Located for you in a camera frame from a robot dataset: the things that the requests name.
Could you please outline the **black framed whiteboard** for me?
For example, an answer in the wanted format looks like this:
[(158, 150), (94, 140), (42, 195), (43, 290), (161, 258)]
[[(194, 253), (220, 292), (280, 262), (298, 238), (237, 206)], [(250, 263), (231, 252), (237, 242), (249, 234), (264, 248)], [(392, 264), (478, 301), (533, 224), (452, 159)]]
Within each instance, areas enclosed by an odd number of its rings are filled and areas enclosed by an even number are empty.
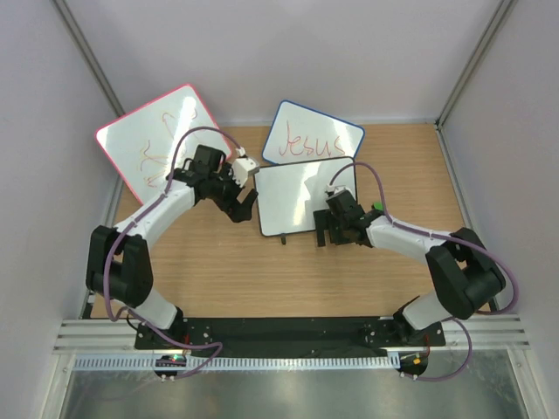
[(351, 157), (336, 157), (261, 168), (254, 181), (262, 236), (315, 230), (314, 213), (328, 208), (330, 184), (356, 193), (353, 162)]

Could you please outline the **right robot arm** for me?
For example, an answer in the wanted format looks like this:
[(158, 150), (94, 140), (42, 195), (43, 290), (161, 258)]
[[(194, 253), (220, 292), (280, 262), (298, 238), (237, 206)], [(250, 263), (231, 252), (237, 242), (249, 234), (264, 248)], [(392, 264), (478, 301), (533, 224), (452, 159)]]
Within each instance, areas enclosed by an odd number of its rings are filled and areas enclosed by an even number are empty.
[(329, 187), (326, 209), (314, 213), (317, 244), (358, 244), (393, 251), (427, 266), (433, 291), (406, 303), (393, 314), (398, 342), (412, 346), (425, 330), (444, 319), (469, 319), (506, 287), (495, 261), (467, 228), (454, 233), (421, 230), (390, 219), (382, 210), (365, 211), (350, 189)]

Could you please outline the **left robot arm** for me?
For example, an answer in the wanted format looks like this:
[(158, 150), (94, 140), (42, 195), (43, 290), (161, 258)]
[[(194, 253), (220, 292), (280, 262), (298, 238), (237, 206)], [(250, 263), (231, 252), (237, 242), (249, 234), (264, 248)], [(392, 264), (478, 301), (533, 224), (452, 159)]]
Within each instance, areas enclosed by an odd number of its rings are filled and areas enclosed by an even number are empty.
[(198, 146), (193, 157), (170, 171), (158, 196), (114, 227), (99, 226), (92, 232), (86, 287), (107, 304), (123, 304), (152, 326), (155, 339), (167, 349), (185, 342), (185, 324), (182, 311), (155, 289), (150, 248), (177, 218), (202, 200), (213, 201), (234, 223), (251, 220), (258, 194), (251, 189), (244, 199), (239, 195), (259, 172), (259, 164), (242, 148), (237, 154), (229, 163), (222, 151)]

